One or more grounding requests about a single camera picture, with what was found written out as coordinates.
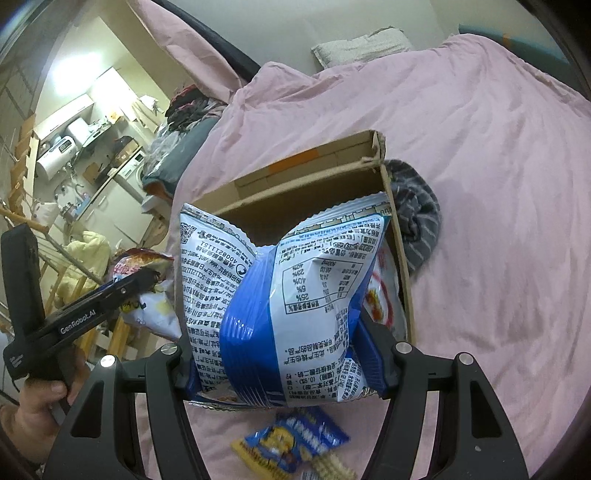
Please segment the left hand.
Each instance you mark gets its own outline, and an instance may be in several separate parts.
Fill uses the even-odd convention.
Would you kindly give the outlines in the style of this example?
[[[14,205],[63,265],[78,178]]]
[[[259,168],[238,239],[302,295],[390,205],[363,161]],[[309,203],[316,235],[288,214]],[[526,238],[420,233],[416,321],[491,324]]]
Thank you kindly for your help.
[[[72,385],[29,377],[20,391],[19,406],[1,410],[1,425],[16,450],[28,461],[43,464],[59,432],[51,407],[60,400],[72,405],[89,377],[83,351],[75,348],[75,375]]]

